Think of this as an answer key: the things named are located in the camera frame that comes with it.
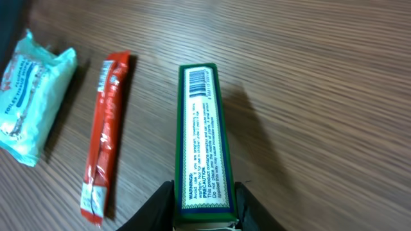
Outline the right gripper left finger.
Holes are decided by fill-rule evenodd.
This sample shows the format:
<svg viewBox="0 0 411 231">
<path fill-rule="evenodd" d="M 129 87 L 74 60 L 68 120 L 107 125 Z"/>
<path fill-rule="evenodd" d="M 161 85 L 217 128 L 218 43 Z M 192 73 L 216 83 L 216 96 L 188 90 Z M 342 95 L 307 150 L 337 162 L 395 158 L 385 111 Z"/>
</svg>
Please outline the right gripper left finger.
<svg viewBox="0 0 411 231">
<path fill-rule="evenodd" d="M 174 181 L 165 181 L 118 231 L 172 231 Z"/>
</svg>

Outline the red snack bar wrapper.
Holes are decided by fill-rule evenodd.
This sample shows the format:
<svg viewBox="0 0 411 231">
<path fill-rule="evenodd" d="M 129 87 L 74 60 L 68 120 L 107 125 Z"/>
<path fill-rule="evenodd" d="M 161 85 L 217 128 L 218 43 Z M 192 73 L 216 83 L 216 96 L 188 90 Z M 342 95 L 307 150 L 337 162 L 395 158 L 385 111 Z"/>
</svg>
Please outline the red snack bar wrapper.
<svg viewBox="0 0 411 231">
<path fill-rule="evenodd" d="M 89 152 L 80 197 L 81 215 L 97 227 L 102 224 L 109 200 L 129 58 L 129 51 L 109 54 L 103 62 L 98 80 Z"/>
</svg>

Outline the teal snack packet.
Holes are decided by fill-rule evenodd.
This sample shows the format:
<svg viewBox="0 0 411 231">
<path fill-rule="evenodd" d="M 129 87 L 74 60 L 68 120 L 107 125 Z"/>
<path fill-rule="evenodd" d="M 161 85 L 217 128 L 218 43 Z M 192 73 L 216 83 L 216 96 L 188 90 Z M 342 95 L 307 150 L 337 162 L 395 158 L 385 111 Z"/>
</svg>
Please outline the teal snack packet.
<svg viewBox="0 0 411 231">
<path fill-rule="evenodd" d="M 1 148 L 21 164 L 37 164 L 77 65 L 73 48 L 55 55 L 31 31 L 18 41 L 1 78 Z"/>
</svg>

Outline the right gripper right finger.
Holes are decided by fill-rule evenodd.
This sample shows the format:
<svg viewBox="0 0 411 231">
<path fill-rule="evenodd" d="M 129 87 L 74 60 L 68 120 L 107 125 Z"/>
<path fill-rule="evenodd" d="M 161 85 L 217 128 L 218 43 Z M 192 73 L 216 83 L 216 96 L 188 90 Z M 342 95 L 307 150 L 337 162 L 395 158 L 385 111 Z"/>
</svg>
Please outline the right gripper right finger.
<svg viewBox="0 0 411 231">
<path fill-rule="evenodd" d="M 241 182 L 234 184 L 238 209 L 237 229 L 242 231 L 286 231 Z"/>
</svg>

